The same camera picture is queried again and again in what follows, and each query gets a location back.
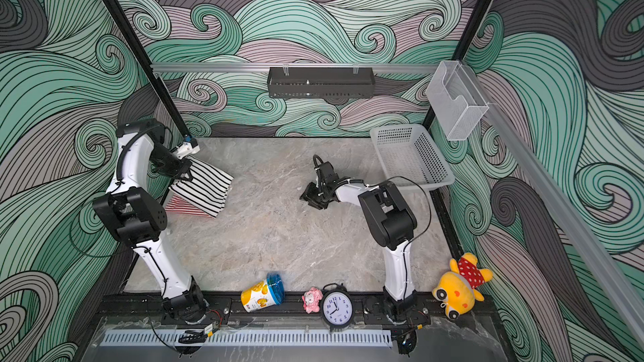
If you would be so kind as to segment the red white striped tank top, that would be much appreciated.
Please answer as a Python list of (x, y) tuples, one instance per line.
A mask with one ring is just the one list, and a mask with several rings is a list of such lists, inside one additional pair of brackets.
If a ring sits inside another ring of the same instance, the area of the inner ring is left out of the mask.
[(199, 216), (199, 217), (206, 217), (206, 218), (211, 217), (211, 215), (209, 215), (202, 209), (197, 208), (193, 204), (189, 203), (187, 200), (177, 195), (171, 196), (165, 202), (164, 209), (166, 210), (167, 213), (172, 213), (172, 214)]

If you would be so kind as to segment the black white zebra tank top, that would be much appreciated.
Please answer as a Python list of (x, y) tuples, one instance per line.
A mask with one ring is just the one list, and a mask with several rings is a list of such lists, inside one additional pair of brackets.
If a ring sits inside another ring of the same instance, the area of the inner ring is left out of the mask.
[(191, 162), (191, 180), (176, 180), (170, 189), (206, 215), (216, 218), (225, 208), (233, 177), (199, 159), (187, 157)]

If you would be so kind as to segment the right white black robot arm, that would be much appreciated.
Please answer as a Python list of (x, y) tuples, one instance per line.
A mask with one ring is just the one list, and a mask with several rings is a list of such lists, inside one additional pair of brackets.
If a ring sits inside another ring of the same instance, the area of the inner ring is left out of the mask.
[(382, 248), (385, 261), (383, 311), (401, 322), (415, 305), (416, 290), (411, 277), (411, 244), (417, 219), (396, 184), (385, 180), (366, 184), (361, 179), (340, 177), (333, 165), (313, 156), (316, 181), (309, 183), (300, 199), (315, 209), (333, 202), (361, 208), (369, 232)]

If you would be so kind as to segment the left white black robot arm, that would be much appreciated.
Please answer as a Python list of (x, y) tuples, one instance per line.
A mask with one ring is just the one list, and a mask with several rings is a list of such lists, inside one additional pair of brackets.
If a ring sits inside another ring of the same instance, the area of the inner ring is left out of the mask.
[(159, 285), (167, 315), (197, 324), (206, 316), (206, 300), (167, 242), (166, 210), (148, 191), (149, 166), (180, 182), (193, 180), (192, 162), (165, 147), (165, 132), (165, 126), (154, 119), (118, 127), (112, 182), (107, 192), (93, 201), (92, 208), (112, 238), (145, 262)]

